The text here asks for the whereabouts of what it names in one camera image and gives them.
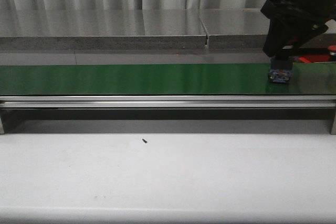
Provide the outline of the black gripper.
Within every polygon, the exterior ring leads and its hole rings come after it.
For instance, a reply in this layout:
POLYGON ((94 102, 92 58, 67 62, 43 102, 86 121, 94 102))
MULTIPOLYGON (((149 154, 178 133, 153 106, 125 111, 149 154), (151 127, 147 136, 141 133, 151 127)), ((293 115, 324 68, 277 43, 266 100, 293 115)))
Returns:
POLYGON ((266 0, 262 13, 270 19, 263 52, 268 57, 290 57, 328 30, 325 23, 335 19, 335 0, 266 0))

